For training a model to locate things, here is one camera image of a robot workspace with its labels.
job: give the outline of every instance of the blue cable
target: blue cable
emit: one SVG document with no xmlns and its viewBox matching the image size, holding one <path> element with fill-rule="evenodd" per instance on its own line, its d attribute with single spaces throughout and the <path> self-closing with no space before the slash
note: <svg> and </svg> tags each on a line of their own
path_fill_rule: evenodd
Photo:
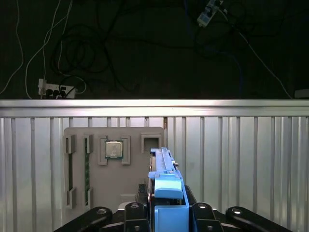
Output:
<svg viewBox="0 0 309 232">
<path fill-rule="evenodd" d="M 191 25 L 190 25 L 190 19 L 189 19 L 188 2 L 187 2 L 188 0 L 183 0 L 183 1 L 184 1 L 185 14 L 186 14 L 186 17 L 187 17 L 187 30 L 188 30 L 189 35 L 191 36 L 191 38 L 194 41 L 195 37 L 194 37 L 194 34 L 192 32 L 192 28 L 191 28 Z M 206 51 L 225 55 L 225 56 L 227 56 L 227 57 L 229 57 L 229 58 L 231 58 L 235 61 L 235 63 L 238 66 L 238 69 L 239 69 L 239 95 L 241 96 L 242 95 L 242 87 L 243 87 L 243 72 L 242 72 L 241 65 L 238 62 L 238 60 L 236 59 L 236 57 L 232 54 L 229 54 L 227 52 L 218 51 L 218 50 L 213 49 L 212 47 L 209 47 L 209 46 L 204 46 L 204 49 Z"/>
</svg>

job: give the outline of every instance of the corrugated metal wall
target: corrugated metal wall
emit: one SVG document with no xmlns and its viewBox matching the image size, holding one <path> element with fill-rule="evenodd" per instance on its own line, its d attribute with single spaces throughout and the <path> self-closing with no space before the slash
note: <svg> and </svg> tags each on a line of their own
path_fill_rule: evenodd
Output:
<svg viewBox="0 0 309 232">
<path fill-rule="evenodd" d="M 164 127 L 164 118 L 0 119 L 0 230 L 61 225 L 65 128 L 136 126 Z M 166 136 L 197 200 L 309 231 L 307 117 L 169 117 Z"/>
</svg>

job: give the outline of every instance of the metal panel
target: metal panel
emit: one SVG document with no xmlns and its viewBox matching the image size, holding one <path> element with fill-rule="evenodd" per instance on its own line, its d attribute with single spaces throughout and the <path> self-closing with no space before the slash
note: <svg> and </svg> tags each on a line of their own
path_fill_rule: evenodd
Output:
<svg viewBox="0 0 309 232">
<path fill-rule="evenodd" d="M 17 194 L 17 229 L 18 231 L 35 230 L 35 201 L 33 198 L 31 149 L 32 119 L 17 118 L 15 121 L 15 155 L 16 155 L 16 194 Z"/>
<path fill-rule="evenodd" d="M 36 228 L 52 230 L 52 177 L 50 119 L 34 120 L 34 169 L 36 196 Z"/>
<path fill-rule="evenodd" d="M 160 126 L 198 200 L 309 232 L 308 116 L 309 101 L 0 101 L 0 230 L 63 223 L 65 128 Z"/>
</svg>

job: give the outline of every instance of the white power strip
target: white power strip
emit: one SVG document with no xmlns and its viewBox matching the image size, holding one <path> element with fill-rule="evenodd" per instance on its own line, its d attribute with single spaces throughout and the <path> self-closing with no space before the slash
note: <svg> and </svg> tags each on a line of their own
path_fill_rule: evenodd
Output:
<svg viewBox="0 0 309 232">
<path fill-rule="evenodd" d="M 43 96 L 46 96 L 46 91 L 47 90 L 52 90 L 53 92 L 54 91 L 57 91 L 57 93 L 59 92 L 59 85 L 55 85 L 55 84 L 49 84 L 47 83 L 46 80 L 43 80 L 43 79 L 39 79 L 39 95 L 43 95 Z M 64 85 L 61 85 L 61 91 L 64 91 L 66 94 L 68 94 L 68 92 L 73 89 L 74 87 L 73 86 L 64 86 Z M 77 89 L 74 88 L 66 98 L 68 99 L 74 99 L 75 98 L 75 94 L 76 94 L 76 91 Z"/>
<path fill-rule="evenodd" d="M 205 28 L 210 23 L 213 16 L 217 13 L 219 8 L 215 5 L 216 1 L 217 0 L 210 0 L 205 8 L 205 11 L 202 12 L 197 18 L 197 22 L 200 27 Z M 223 0 L 218 0 L 218 1 L 220 5 L 222 5 Z"/>
</svg>

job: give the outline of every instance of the cpu processor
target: cpu processor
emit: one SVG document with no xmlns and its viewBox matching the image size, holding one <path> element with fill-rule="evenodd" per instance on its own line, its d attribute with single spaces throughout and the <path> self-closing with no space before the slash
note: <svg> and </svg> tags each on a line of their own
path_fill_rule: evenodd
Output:
<svg viewBox="0 0 309 232">
<path fill-rule="evenodd" d="M 105 158 L 122 159 L 123 142 L 122 141 L 106 141 L 105 142 Z"/>
</svg>

